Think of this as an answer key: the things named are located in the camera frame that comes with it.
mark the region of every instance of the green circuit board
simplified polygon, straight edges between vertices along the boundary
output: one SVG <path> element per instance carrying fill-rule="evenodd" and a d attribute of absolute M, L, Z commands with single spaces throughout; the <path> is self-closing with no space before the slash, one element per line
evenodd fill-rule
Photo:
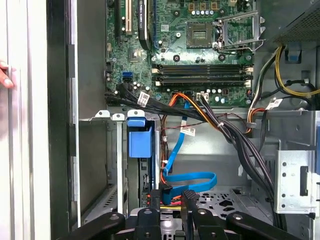
<path fill-rule="evenodd" d="M 119 14 L 114 6 L 107 7 L 106 16 L 106 61 L 110 72 L 106 74 L 107 91 L 114 93 L 117 84 L 123 82 L 123 72 L 133 73 L 130 91 L 139 96 L 146 92 L 152 98 L 168 104 L 174 92 L 193 92 L 196 100 L 197 93 L 208 93 L 208 102 L 212 107 L 248 107 L 251 92 L 250 84 L 174 84 L 173 86 L 157 85 L 153 66 L 218 66 L 218 65 L 246 65 L 253 63 L 250 51 L 218 52 L 212 46 L 217 38 L 217 30 L 213 21 L 224 16 L 236 15 L 252 11 L 247 3 L 246 8 L 238 4 L 244 0 L 212 1 L 183 1 L 183 0 L 154 0 L 152 2 L 150 36 L 152 50 L 144 50 L 138 35 L 138 1 L 132 0 L 132 31 L 124 31 L 125 20 L 116 24 L 118 17 L 126 17 L 128 0 L 120 0 Z M 120 40 L 117 40 L 115 28 L 121 27 Z M 229 42 L 247 40 L 252 36 L 252 22 L 250 19 L 231 22 L 228 27 Z"/>

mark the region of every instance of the blue sata port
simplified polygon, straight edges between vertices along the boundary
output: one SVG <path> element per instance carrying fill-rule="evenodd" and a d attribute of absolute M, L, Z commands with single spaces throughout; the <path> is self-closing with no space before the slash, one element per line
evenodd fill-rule
<path fill-rule="evenodd" d="M 134 73 L 132 71 L 123 71 L 122 72 L 122 81 L 123 82 L 132 82 L 134 79 Z"/>
<path fill-rule="evenodd" d="M 122 77 L 123 78 L 133 78 L 134 73 L 132 71 L 123 71 L 122 72 Z"/>

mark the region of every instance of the motherboard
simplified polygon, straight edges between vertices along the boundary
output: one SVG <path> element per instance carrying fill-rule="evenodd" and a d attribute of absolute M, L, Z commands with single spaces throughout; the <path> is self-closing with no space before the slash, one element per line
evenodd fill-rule
<path fill-rule="evenodd" d="M 204 96 L 217 108 L 250 105 L 254 48 L 260 44 L 253 0 L 107 0 L 106 5 L 108 92 L 117 94 L 124 83 L 136 97 L 145 92 L 165 104 L 182 92 L 195 101 Z"/>

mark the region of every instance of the human hand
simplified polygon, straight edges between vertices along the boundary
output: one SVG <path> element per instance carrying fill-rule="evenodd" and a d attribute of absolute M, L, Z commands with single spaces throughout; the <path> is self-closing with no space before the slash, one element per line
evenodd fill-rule
<path fill-rule="evenodd" d="M 7 70 L 8 67 L 8 64 L 0 60 L 0 84 L 2 84 L 5 88 L 10 89 L 14 86 L 14 84 L 4 73 L 4 70 Z"/>

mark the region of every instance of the white label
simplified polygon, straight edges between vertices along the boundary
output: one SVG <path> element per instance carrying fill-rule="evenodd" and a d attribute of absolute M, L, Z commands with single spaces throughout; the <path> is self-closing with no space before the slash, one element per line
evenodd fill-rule
<path fill-rule="evenodd" d="M 271 110 L 274 108 L 277 108 L 280 106 L 281 102 L 282 102 L 282 98 L 275 100 L 274 102 L 270 102 L 269 105 L 266 107 L 265 110 Z"/>
<path fill-rule="evenodd" d="M 169 32 L 169 25 L 167 24 L 161 25 L 161 32 Z"/>
<path fill-rule="evenodd" d="M 180 129 L 180 133 L 194 137 L 196 135 L 196 130 L 192 127 L 182 126 Z"/>
<path fill-rule="evenodd" d="M 145 92 L 141 91 L 140 92 L 140 96 L 138 98 L 138 104 L 142 107 L 146 107 L 147 106 L 147 103 L 149 101 L 149 98 L 150 98 L 150 95 L 149 94 L 146 94 Z"/>
<path fill-rule="evenodd" d="M 187 121 L 186 121 L 186 120 L 182 120 L 182 121 L 181 121 L 181 126 L 183 127 L 183 126 L 185 126 L 185 125 L 187 125 Z"/>

